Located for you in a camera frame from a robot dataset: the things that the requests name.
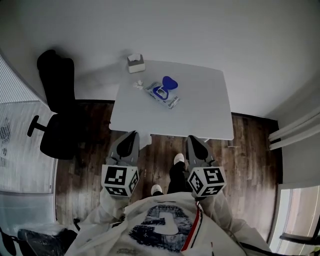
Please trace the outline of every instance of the sneaker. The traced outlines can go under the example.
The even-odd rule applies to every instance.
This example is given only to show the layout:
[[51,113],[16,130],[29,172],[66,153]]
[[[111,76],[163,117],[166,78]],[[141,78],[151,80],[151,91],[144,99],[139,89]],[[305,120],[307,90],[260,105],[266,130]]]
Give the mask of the sneaker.
[[185,157],[182,153],[179,153],[174,157],[173,164],[175,165],[178,162],[185,162]]
[[152,188],[151,188],[151,196],[152,196],[155,192],[157,192],[157,191],[159,191],[159,192],[162,193],[162,188],[160,187],[160,185],[155,184],[155,185],[153,185]]

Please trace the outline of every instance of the blue plastic lid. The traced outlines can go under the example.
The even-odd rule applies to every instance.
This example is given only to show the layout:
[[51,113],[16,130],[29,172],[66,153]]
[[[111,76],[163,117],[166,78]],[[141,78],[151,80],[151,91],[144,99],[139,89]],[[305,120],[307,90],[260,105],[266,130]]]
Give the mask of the blue plastic lid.
[[178,83],[169,76],[163,77],[162,84],[168,90],[173,90],[178,87]]

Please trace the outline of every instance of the black and white cube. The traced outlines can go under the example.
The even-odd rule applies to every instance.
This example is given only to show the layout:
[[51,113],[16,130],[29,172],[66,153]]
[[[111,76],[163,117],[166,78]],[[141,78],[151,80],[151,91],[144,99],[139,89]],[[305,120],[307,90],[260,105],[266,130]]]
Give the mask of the black and white cube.
[[101,185],[112,196],[131,197],[138,181],[136,166],[102,165]]
[[218,194],[227,185],[223,167],[196,167],[188,178],[197,197],[209,197]]

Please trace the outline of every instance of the table top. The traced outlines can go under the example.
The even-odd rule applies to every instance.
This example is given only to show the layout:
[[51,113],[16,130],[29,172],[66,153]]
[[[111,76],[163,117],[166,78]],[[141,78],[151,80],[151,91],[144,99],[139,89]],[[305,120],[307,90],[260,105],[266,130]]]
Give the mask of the table top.
[[[219,140],[234,138],[222,71],[152,60],[145,60],[145,67],[145,71],[133,74],[123,69],[109,125],[111,130]],[[143,86],[162,82],[164,76],[178,83],[173,92],[180,101],[173,109],[133,87],[138,80],[143,81]]]

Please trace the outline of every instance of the chair backrest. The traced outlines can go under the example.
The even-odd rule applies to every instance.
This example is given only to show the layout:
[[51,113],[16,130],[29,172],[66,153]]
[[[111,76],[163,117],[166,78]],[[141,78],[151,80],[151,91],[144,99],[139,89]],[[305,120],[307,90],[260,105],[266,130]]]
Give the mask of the chair backrest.
[[50,110],[58,114],[71,111],[76,103],[73,60],[47,50],[38,58],[37,68]]

